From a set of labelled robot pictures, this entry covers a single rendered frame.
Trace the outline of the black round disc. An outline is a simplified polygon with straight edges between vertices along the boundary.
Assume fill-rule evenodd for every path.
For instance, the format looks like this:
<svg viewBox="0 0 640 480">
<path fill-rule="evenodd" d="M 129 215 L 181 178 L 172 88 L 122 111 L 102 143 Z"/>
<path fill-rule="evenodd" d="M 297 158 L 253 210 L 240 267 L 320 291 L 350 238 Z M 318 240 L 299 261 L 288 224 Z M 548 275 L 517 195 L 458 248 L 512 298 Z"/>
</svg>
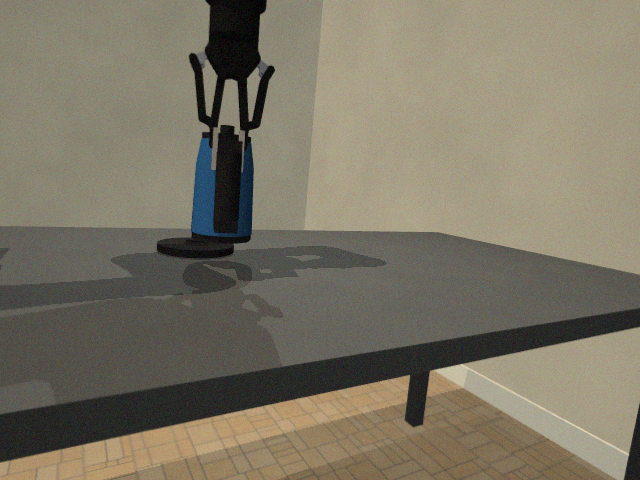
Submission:
<svg viewBox="0 0 640 480">
<path fill-rule="evenodd" d="M 157 242 L 157 251 L 183 258 L 218 258 L 233 254 L 234 245 L 197 241 L 191 237 L 168 238 Z"/>
</svg>

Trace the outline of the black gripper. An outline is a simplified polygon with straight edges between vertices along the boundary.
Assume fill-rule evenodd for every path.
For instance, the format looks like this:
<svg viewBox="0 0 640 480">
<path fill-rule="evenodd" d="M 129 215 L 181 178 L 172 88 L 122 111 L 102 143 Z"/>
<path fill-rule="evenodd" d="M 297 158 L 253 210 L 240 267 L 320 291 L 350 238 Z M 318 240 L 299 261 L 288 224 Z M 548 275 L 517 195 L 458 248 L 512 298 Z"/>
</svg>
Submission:
<svg viewBox="0 0 640 480">
<path fill-rule="evenodd" d="M 189 61 L 195 74 L 198 119 L 209 126 L 209 147 L 212 148 L 211 170 L 216 170 L 218 120 L 225 78 L 238 84 L 243 172 L 244 151 L 248 147 L 248 132 L 261 124 L 268 83 L 275 68 L 261 61 L 258 51 L 260 9 L 244 0 L 212 0 L 210 2 L 209 41 L 205 51 L 191 53 Z M 208 59 L 217 76 L 211 117 L 206 115 L 202 69 Z M 259 68 L 259 82 L 252 121 L 248 118 L 247 78 Z"/>
</svg>

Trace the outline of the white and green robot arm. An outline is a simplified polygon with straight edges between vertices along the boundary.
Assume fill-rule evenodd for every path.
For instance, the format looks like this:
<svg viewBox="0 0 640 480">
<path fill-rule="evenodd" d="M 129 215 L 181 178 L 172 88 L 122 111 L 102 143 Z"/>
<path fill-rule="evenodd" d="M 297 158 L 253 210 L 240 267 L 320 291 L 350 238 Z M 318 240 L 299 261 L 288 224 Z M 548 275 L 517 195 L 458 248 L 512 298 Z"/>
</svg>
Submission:
<svg viewBox="0 0 640 480">
<path fill-rule="evenodd" d="M 210 2 L 212 0 L 205 0 L 205 1 L 210 5 Z M 260 14 L 262 14 L 266 10 L 266 2 L 267 2 L 267 0 L 244 0 L 244 1 L 250 2 L 250 3 L 254 4 L 255 6 L 257 6 L 260 9 Z"/>
</svg>

